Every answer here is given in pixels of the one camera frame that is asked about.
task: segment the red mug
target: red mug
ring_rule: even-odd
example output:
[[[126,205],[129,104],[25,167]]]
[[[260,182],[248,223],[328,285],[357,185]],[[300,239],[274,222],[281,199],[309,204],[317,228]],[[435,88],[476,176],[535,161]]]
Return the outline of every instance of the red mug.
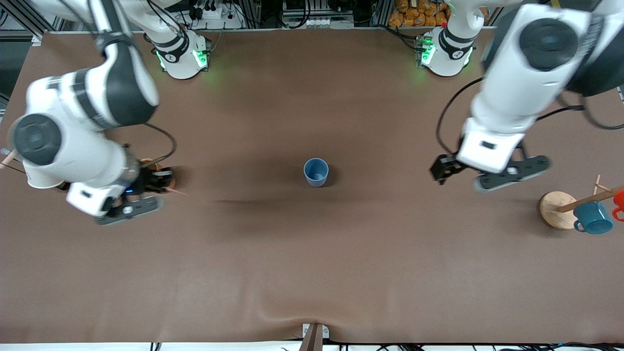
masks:
[[[613,218],[620,222],[624,222],[624,218],[618,217],[618,212],[624,212],[624,190],[620,190],[617,194],[615,194],[615,197],[613,197],[613,203],[617,206],[615,210],[611,212]]]

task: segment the wooden dowel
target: wooden dowel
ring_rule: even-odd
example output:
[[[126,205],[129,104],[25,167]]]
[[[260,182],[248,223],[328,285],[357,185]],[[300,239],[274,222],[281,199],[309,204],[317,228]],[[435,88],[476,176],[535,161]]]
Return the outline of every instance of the wooden dowel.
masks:
[[[0,163],[0,169],[3,169],[4,166],[8,165],[9,162],[15,158],[15,155],[17,155],[17,150],[11,151],[11,153]]]
[[[593,193],[592,195],[596,195],[598,192],[598,184],[600,183],[600,174],[596,175],[596,181],[593,183]]]
[[[602,186],[602,185],[600,185],[600,184],[596,184],[596,187],[597,187],[597,188],[601,188],[601,189],[602,189],[602,190],[604,190],[604,191],[613,192],[613,189],[610,189],[610,188],[604,187],[604,186]]]
[[[615,194],[617,194],[618,192],[620,192],[621,190],[624,190],[624,185],[621,185],[617,188],[613,188],[611,189],[611,192],[601,192],[600,194],[596,194],[596,195],[592,195],[592,196],[588,196],[584,199],[580,199],[576,202],[572,202],[571,204],[567,204],[567,205],[563,205],[561,207],[557,207],[555,209],[555,211],[557,212],[561,212],[561,213],[566,213],[569,212],[571,210],[574,210],[575,208],[577,208],[578,205],[582,205],[586,202],[591,202],[591,201],[603,201],[603,200],[607,200],[607,199],[611,199],[612,197],[615,196]]]

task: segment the wooden stand base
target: wooden stand base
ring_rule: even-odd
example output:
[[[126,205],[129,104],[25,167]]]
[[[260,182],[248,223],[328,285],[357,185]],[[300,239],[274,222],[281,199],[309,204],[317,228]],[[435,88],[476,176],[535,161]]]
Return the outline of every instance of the wooden stand base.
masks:
[[[576,199],[568,193],[553,191],[542,196],[538,210],[544,222],[546,222],[549,226],[556,229],[570,230],[574,229],[574,222],[577,219],[576,216],[574,216],[572,211],[561,213],[555,211],[555,209],[559,206],[571,204],[575,201]]]

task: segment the mug handle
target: mug handle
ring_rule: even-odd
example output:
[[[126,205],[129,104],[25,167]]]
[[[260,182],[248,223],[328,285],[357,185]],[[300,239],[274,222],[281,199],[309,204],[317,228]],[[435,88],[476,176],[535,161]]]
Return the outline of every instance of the mug handle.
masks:
[[[618,217],[618,212],[624,212],[624,210],[620,207],[617,207],[615,210],[613,210],[613,212],[611,212],[611,215],[613,215],[613,218],[615,218],[615,220],[619,222],[624,222],[624,218]]]
[[[585,228],[583,229],[579,229],[579,227],[581,226],[581,222],[578,221],[578,219],[574,222],[574,229],[576,229],[577,231],[584,233],[585,232]]]

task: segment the packaged bread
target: packaged bread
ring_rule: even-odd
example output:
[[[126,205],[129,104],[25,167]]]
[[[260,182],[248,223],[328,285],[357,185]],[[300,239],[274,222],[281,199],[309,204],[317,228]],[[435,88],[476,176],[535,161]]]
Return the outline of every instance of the packaged bread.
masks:
[[[407,0],[394,0],[394,5],[400,13],[405,13],[409,9],[409,2]]]
[[[481,12],[483,13],[483,16],[485,17],[485,19],[483,20],[484,23],[487,24],[490,21],[490,11],[488,11],[486,7],[480,7],[479,9],[481,10]]]
[[[444,15],[444,12],[438,12],[436,14],[436,25],[437,26],[441,26],[444,23],[446,23],[446,16]]]
[[[425,25],[425,14],[421,13],[415,20],[414,20],[414,25],[416,27],[419,26],[424,26]]]
[[[393,12],[388,20],[389,27],[401,27],[403,25],[403,14],[399,12]]]
[[[434,16],[425,16],[425,26],[436,26],[436,18]]]
[[[433,16],[436,14],[437,4],[429,2],[429,0],[418,1],[418,12],[424,13],[425,16]]]
[[[416,18],[418,18],[418,16],[420,16],[418,9],[414,9],[413,7],[407,10],[404,15],[405,19],[411,20],[415,20]]]

